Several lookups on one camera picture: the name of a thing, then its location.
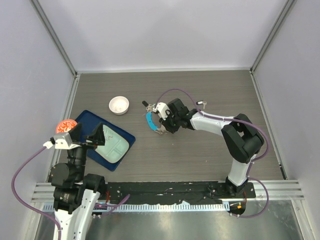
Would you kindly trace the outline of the blue keyring with keys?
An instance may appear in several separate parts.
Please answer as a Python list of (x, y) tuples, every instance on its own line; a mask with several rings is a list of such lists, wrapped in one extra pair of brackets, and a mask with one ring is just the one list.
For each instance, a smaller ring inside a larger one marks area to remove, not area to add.
[(156, 133), (158, 133), (159, 135), (163, 135), (163, 134), (166, 134), (168, 133), (168, 131), (166, 130), (166, 128), (161, 125), (161, 126), (157, 126), (154, 121), (153, 121), (153, 110), (154, 110), (154, 107), (156, 106), (156, 104), (149, 104), (147, 103), (146, 101), (142, 101), (142, 104), (145, 106), (145, 109), (146, 109), (146, 115), (145, 115), (145, 118), (146, 118), (146, 122), (148, 124), (148, 126), (150, 127), (150, 129)]

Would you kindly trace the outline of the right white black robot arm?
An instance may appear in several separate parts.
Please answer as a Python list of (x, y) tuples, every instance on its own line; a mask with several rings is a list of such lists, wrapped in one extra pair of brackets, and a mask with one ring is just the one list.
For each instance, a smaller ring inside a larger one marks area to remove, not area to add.
[(222, 195), (236, 198), (243, 193), (250, 164), (265, 143), (246, 115), (241, 113), (235, 117), (222, 117), (197, 108), (189, 110), (179, 98), (168, 104), (159, 102), (152, 111), (159, 116), (159, 122), (166, 131), (172, 134), (184, 128), (223, 137), (232, 156), (232, 164)]

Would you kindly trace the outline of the black tagged key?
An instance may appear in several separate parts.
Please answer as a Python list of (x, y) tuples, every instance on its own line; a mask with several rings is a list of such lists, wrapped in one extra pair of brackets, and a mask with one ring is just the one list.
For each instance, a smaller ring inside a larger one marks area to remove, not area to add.
[(197, 106), (202, 106), (202, 108), (205, 109), (205, 108), (206, 108), (206, 105), (207, 105), (207, 102), (204, 101), (204, 100), (200, 100), (200, 101), (197, 101), (197, 102), (196, 102), (196, 105), (197, 105)]

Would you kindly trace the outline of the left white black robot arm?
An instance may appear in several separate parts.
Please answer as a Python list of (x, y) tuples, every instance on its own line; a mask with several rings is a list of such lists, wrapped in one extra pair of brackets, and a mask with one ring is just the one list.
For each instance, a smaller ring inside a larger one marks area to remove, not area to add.
[(66, 163), (54, 165), (49, 175), (54, 187), (55, 240), (84, 240), (96, 201), (107, 192), (103, 176), (85, 174), (87, 151), (105, 144), (103, 124), (99, 123), (90, 135), (85, 135), (84, 142), (81, 133), (82, 124), (78, 123), (46, 143), (47, 147), (65, 150), (68, 159)]

